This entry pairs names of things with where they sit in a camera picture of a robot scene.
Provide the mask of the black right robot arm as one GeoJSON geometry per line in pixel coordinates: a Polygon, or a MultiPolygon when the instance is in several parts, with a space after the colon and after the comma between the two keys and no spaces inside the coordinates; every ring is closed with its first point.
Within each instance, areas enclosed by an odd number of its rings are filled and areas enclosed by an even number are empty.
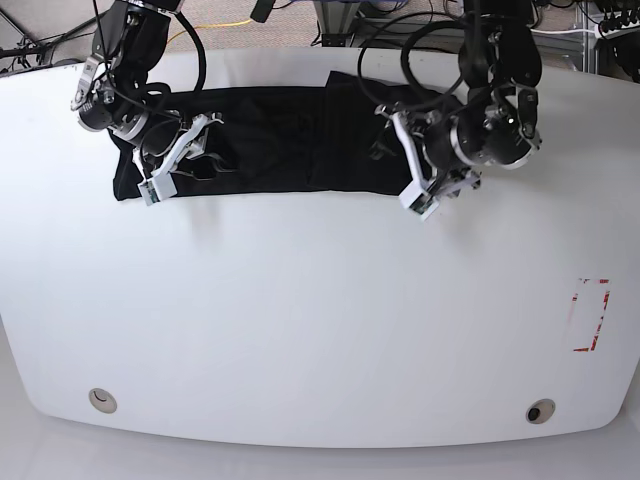
{"type": "Polygon", "coordinates": [[[155,166],[147,158],[163,156],[172,147],[171,141],[160,144],[161,136],[178,135],[190,123],[183,111],[168,106],[169,85],[148,81],[164,55],[171,17],[196,48],[194,95],[201,94],[206,80],[204,45],[181,5],[180,1],[115,1],[104,14],[97,14],[91,55],[71,104],[83,128],[107,130],[137,149],[145,177],[155,166]]]}

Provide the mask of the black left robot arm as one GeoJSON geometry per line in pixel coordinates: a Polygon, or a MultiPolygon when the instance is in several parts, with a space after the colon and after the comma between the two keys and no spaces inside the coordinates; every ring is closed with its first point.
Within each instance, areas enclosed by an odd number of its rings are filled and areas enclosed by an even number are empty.
{"type": "Polygon", "coordinates": [[[542,61],[528,27],[531,8],[525,1],[465,1],[463,9],[458,65],[467,100],[445,99],[423,144],[434,176],[428,192],[437,197],[479,187],[480,167],[521,167],[542,143],[542,61]]]}

